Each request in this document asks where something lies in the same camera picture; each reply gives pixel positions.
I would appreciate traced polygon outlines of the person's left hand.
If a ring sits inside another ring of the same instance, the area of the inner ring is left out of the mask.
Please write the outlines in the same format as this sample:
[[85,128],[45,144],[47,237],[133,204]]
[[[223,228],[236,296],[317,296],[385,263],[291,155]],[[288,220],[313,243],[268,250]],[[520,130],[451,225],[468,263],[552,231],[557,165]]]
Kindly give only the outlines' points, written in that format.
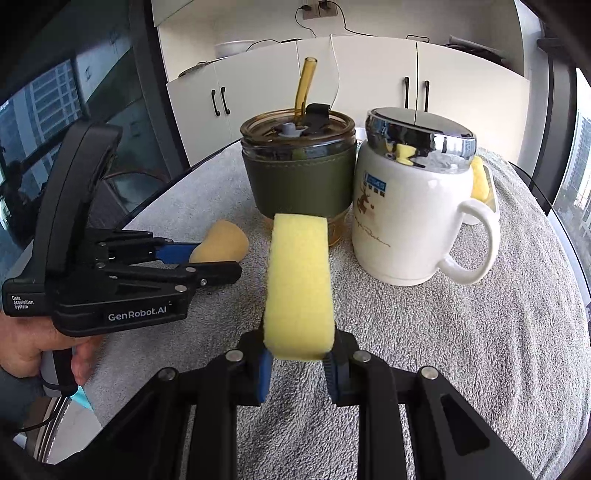
[[34,377],[40,372],[42,354],[75,350],[71,371],[79,386],[91,377],[103,336],[72,338],[60,333],[49,317],[10,317],[1,313],[1,367],[16,378]]

